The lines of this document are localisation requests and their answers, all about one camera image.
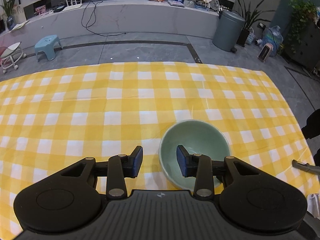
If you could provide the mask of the blue vase green plant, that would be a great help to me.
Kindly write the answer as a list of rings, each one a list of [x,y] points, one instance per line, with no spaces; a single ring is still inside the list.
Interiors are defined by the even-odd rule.
[[[2,9],[4,10],[7,16],[6,24],[9,31],[11,31],[16,25],[14,17],[12,15],[12,10],[15,5],[15,1],[16,0],[2,0],[1,4]]]

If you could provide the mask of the green ceramic bowl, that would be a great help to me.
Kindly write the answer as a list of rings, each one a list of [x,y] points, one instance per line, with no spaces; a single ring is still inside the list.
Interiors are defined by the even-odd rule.
[[[200,120],[183,120],[172,125],[159,146],[159,162],[166,178],[176,187],[193,191],[195,178],[182,176],[177,162],[176,148],[182,145],[189,154],[203,154],[214,161],[231,155],[225,136],[213,125]]]

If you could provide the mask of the pink small heater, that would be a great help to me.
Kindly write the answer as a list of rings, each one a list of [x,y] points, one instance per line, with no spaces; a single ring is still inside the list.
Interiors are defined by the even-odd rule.
[[[267,60],[267,58],[270,56],[270,54],[273,51],[273,44],[271,43],[266,43],[261,47],[261,51],[258,55],[258,59],[261,62],[265,62]]]

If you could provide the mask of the white wifi router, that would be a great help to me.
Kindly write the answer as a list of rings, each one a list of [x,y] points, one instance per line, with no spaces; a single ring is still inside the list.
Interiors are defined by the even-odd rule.
[[[82,0],[65,0],[66,6],[63,11],[69,11],[74,9],[79,9],[82,7]]]

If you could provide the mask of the blue water jug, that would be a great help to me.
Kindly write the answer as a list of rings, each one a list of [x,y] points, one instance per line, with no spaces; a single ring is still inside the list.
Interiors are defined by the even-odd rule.
[[[261,48],[267,43],[272,44],[273,50],[270,53],[270,56],[276,56],[277,51],[280,47],[280,45],[283,42],[283,36],[280,32],[280,26],[276,25],[274,27],[266,27],[263,31],[263,38],[261,43]]]

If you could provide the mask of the white marble tv console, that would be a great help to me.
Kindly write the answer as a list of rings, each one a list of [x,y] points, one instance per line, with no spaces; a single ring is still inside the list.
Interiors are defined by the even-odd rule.
[[[218,20],[213,11],[174,7],[168,2],[110,0],[33,17],[20,29],[1,33],[1,46],[21,42],[23,48],[28,48],[48,35],[63,39],[93,33],[143,32],[213,38]]]

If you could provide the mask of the light blue plastic stool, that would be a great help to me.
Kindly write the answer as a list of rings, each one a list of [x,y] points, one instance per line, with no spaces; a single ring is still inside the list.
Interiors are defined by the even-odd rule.
[[[59,44],[61,49],[63,48],[60,39],[57,35],[49,35],[39,40],[39,42],[37,42],[37,44],[35,44],[34,46],[36,61],[39,62],[39,52],[44,52],[48,61],[52,61],[53,59],[55,59],[56,55],[54,51],[54,46],[56,43]]]

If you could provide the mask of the yellow checkered tablecloth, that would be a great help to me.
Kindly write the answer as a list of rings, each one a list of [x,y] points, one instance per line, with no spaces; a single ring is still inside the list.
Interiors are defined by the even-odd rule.
[[[261,71],[182,62],[106,63],[1,82],[1,239],[21,232],[16,195],[84,157],[105,161],[140,145],[129,190],[172,190],[159,164],[164,133],[188,119],[215,126],[232,155],[305,195],[317,176],[292,167],[313,158],[281,92]]]

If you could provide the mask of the potted floor plant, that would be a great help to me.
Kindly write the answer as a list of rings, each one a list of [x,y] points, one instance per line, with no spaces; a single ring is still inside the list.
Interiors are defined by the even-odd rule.
[[[265,0],[261,0],[253,10],[251,10],[251,2],[246,6],[245,0],[236,0],[240,7],[240,16],[245,20],[244,26],[241,30],[240,36],[237,40],[237,44],[244,47],[246,40],[249,36],[249,29],[255,23],[259,21],[271,22],[265,18],[261,18],[262,14],[267,12],[275,12],[275,10],[260,10],[259,8],[264,3]]]

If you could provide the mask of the small round rolling stool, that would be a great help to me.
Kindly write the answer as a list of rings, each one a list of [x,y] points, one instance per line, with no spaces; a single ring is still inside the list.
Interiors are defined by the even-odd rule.
[[[21,42],[14,43],[8,47],[1,47],[1,68],[5,74],[10,67],[18,69],[18,61],[26,58],[26,53],[21,48]]]

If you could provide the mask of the grey trash bin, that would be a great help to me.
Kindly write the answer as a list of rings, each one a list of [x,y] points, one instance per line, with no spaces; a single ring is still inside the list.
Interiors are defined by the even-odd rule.
[[[219,12],[219,22],[213,37],[213,45],[227,52],[236,53],[235,44],[245,25],[245,19],[229,10]]]

